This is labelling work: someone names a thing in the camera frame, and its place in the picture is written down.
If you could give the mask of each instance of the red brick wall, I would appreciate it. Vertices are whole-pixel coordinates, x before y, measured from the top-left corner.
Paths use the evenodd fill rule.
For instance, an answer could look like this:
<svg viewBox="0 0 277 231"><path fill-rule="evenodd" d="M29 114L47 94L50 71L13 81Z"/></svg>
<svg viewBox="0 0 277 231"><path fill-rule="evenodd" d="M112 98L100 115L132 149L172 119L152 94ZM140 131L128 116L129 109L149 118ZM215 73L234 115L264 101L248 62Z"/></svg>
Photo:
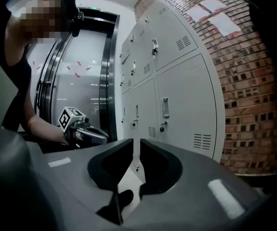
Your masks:
<svg viewBox="0 0 277 231"><path fill-rule="evenodd" d="M140 15L154 0L139 0ZM202 0L165 0L195 29L217 69L225 101L226 135L221 164L239 174L277 173L277 79L275 67L243 0L220 0L242 29L223 37L207 20L185 13Z"/></svg>

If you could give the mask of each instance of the wall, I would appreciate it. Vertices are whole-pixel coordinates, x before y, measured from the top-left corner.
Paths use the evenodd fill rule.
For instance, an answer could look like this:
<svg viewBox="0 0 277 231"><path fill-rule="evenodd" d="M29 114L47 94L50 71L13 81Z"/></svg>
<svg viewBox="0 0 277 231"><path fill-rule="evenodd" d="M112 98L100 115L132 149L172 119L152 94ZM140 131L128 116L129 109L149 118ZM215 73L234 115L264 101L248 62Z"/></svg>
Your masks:
<svg viewBox="0 0 277 231"><path fill-rule="evenodd" d="M154 0L139 0L140 15ZM277 173L277 80L275 67L243 0L221 0L223 10L242 29L223 37L207 19L185 13L202 0L165 0L189 22L217 69L225 101L226 134L221 164L237 174Z"/></svg>
<svg viewBox="0 0 277 231"><path fill-rule="evenodd" d="M7 4L10 11L13 12L15 16L19 16L21 12L24 11L23 6L28 0L20 0L19 2L13 4ZM118 139L123 139L123 129L121 124L122 118L122 107L121 107L121 89L119 83L121 82L121 62L120 62L120 52L122 43L126 37L131 32L132 28L136 24L134 8L128 7L130 5L128 0L76 0L76 5L80 4L87 6L93 6L100 8L103 11L111 12L120 15L117 45L116 45L116 57L115 57L115 109L116 109L116 124L117 124L117 136Z"/></svg>

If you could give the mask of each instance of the black tank top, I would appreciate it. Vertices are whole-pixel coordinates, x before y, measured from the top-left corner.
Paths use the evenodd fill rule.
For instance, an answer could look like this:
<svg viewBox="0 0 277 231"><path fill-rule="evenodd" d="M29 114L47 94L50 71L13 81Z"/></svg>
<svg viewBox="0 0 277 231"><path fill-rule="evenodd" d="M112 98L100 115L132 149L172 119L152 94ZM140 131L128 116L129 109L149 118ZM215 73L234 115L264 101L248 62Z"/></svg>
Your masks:
<svg viewBox="0 0 277 231"><path fill-rule="evenodd" d="M23 119L24 102L31 79L31 67L24 52L22 59L14 66L9 67L4 54L4 37L11 12L3 6L0 8L0 65L14 85L18 88L18 93L13 99L2 125L10 130L17 131Z"/></svg>

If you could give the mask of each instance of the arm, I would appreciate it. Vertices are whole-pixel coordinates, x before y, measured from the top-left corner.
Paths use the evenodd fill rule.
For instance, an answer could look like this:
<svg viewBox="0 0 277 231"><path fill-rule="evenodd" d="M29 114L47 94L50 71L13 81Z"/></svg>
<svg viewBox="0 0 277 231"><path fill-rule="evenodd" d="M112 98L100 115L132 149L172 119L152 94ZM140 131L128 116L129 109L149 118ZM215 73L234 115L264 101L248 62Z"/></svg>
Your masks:
<svg viewBox="0 0 277 231"><path fill-rule="evenodd" d="M22 121L22 126L25 131L40 139L68 144L61 128L44 121L34 113L30 99L30 84L24 103L24 120Z"/></svg>

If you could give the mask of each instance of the person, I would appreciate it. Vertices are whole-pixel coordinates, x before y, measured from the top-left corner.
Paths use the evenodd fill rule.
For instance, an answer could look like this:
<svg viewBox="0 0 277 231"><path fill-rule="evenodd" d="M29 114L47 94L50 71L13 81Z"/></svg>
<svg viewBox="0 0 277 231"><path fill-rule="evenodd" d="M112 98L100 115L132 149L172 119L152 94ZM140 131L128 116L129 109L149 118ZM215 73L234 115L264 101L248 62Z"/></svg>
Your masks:
<svg viewBox="0 0 277 231"><path fill-rule="evenodd" d="M68 144L60 127L38 117L30 98L31 67L25 46L38 39L54 37L68 31L78 14L75 0L37 0L20 17L14 17L6 6L0 6L0 66L18 88L2 125L17 131L19 124L39 139Z"/></svg>

